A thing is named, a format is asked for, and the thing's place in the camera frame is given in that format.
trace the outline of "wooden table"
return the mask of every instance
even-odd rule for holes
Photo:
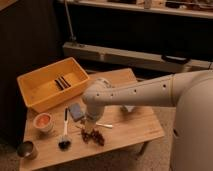
[[[98,78],[107,78],[114,86],[135,83],[137,80],[131,69],[115,70],[91,75],[90,83]],[[68,134],[72,139],[72,146],[68,151],[60,151],[58,140],[63,132],[64,109],[72,103],[79,103],[85,108],[81,96],[75,97],[47,112],[51,113],[54,121],[53,131],[44,136],[32,126],[36,113],[29,110],[26,121],[24,140],[35,143],[39,154],[34,160],[21,159],[20,170],[35,170],[83,157],[88,157],[110,150],[147,142],[162,137],[164,132],[151,107],[136,107],[133,112],[125,113],[120,106],[108,106],[99,122],[113,124],[113,129],[98,127],[105,138],[105,145],[98,146],[93,141],[88,144],[82,141],[80,129],[69,117]]]
[[[3,10],[4,8],[12,5],[16,1],[17,0],[0,0],[0,11]]]

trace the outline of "sponge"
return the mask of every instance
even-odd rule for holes
[[[74,122],[77,122],[84,118],[84,113],[78,103],[71,104],[68,109]]]

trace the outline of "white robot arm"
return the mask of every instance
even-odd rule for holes
[[[85,130],[88,133],[107,105],[177,106],[174,129],[180,137],[173,141],[172,169],[213,170],[211,70],[174,74],[119,88],[100,78],[86,89],[83,101],[87,105]]]

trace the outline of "small bowl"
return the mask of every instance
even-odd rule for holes
[[[48,133],[53,128],[52,116],[49,113],[40,113],[33,120],[33,126],[43,133]]]
[[[25,141],[18,146],[17,154],[21,158],[34,159],[38,151],[32,141]]]

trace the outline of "orange cup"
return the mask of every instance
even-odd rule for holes
[[[48,133],[53,128],[52,116],[49,113],[40,113],[33,120],[33,126],[43,133]]]

